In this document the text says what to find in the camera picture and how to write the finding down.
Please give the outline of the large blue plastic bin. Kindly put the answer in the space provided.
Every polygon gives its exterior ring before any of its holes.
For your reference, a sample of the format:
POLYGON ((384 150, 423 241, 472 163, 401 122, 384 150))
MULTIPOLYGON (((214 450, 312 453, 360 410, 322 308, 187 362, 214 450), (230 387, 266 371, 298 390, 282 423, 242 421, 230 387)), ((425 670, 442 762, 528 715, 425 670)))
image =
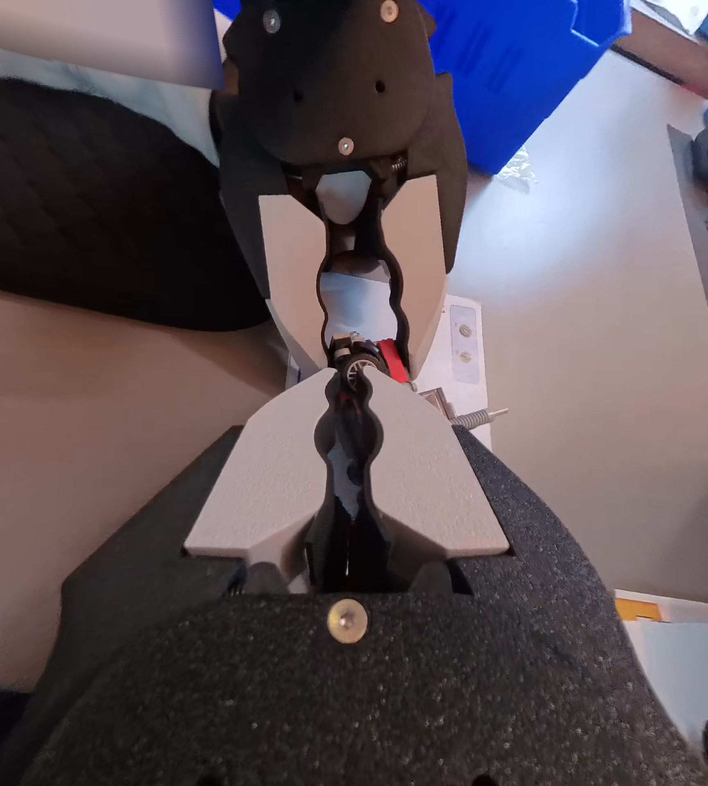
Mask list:
MULTIPOLYGON (((496 175, 618 38, 628 2, 417 2, 434 20, 468 165, 496 175)), ((396 2, 383 2, 386 20, 396 2)))

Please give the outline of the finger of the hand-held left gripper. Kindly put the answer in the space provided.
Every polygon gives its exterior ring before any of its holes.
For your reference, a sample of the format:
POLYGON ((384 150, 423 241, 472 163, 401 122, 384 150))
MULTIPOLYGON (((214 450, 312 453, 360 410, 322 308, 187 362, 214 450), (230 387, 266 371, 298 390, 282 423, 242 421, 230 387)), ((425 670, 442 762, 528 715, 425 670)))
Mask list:
POLYGON ((447 295, 437 177, 409 179, 379 205, 378 241, 390 278, 396 344, 410 379, 432 348, 447 295))
POLYGON ((260 220, 270 313, 300 371, 318 372, 329 365, 319 295, 326 224, 289 194, 261 195, 260 220))

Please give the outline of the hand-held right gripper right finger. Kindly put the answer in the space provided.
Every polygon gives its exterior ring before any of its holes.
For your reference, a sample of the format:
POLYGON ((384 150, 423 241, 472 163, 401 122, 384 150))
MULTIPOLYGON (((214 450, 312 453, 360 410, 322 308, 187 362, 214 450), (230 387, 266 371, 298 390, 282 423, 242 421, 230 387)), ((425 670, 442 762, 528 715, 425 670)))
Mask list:
POLYGON ((433 562, 506 554, 508 539, 447 418, 380 371, 360 377, 375 429, 366 500, 387 532, 388 571, 411 583, 433 562))

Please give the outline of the black quilted pad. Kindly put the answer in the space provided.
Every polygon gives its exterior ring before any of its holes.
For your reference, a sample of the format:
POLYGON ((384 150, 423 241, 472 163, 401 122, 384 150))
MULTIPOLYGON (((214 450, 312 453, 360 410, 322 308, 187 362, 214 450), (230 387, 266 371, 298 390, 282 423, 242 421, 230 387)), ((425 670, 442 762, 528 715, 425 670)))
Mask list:
POLYGON ((0 291, 206 332, 270 320, 219 169, 109 99, 0 79, 0 291))

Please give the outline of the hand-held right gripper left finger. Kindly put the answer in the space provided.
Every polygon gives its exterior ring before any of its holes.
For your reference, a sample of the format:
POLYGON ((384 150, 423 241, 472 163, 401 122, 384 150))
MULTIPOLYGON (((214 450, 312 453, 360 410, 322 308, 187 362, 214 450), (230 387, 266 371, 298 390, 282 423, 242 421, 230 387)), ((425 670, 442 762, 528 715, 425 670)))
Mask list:
POLYGON ((303 538, 328 496, 316 432, 335 377, 321 370, 247 420, 185 539, 189 555, 272 564, 288 585, 306 571, 303 538))

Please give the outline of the closed lego instruction booklet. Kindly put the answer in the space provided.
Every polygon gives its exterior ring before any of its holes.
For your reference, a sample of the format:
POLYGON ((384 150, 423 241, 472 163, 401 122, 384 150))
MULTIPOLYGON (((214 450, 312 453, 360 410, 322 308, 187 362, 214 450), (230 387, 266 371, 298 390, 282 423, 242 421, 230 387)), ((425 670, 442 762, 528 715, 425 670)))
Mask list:
POLYGON ((625 590, 614 603, 654 693, 708 770, 708 603, 625 590))

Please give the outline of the open lego instruction booklet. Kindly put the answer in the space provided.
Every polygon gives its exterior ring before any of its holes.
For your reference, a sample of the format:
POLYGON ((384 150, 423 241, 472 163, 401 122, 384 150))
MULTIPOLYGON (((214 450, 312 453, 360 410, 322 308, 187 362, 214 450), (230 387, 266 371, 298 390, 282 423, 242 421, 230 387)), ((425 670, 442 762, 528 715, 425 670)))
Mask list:
MULTIPOLYGON (((396 317, 388 302, 385 282, 330 273, 321 280, 321 296, 329 309, 326 339, 360 332, 366 339, 395 339, 396 317)), ((480 303, 445 296, 437 332, 421 373, 414 381, 429 394, 439 411, 462 420, 482 410, 497 417, 505 405, 488 403, 484 362, 484 331, 480 303)))

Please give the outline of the clear plastic bag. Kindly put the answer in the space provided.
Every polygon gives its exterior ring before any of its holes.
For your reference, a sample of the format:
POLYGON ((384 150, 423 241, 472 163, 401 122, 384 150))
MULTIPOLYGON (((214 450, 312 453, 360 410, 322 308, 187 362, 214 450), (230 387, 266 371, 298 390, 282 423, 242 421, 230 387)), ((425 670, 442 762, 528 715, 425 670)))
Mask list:
POLYGON ((494 181, 516 192, 527 195, 536 184, 536 173, 526 146, 522 145, 500 172, 494 181))

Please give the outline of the red black lego vehicle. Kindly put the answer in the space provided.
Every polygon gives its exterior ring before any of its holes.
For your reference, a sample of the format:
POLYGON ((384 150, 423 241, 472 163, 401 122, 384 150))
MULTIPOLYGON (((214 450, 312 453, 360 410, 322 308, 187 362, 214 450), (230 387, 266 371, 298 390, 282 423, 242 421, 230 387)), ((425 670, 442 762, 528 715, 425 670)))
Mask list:
MULTIPOLYGON (((505 417, 509 409, 479 409, 477 411, 458 415, 451 403, 447 399, 443 388, 433 388, 429 391, 419 391, 417 384, 409 378, 408 370, 403 364, 403 359, 399 354, 396 341, 394 339, 382 339, 374 342, 366 339, 357 331, 338 333, 332 336, 329 344, 329 359, 333 362, 337 370, 341 392, 339 399, 343 404, 350 404, 355 411, 361 408, 360 400, 363 395, 359 390, 359 383, 356 390, 348 388, 347 384, 341 379, 339 368, 346 356, 368 353, 378 359, 381 365, 380 373, 389 377, 403 387, 409 388, 412 392, 425 400, 434 407, 451 425, 464 427, 468 431, 473 431, 478 427, 490 425, 497 418, 505 417)), ((362 379, 362 372, 359 375, 359 382, 362 379)))

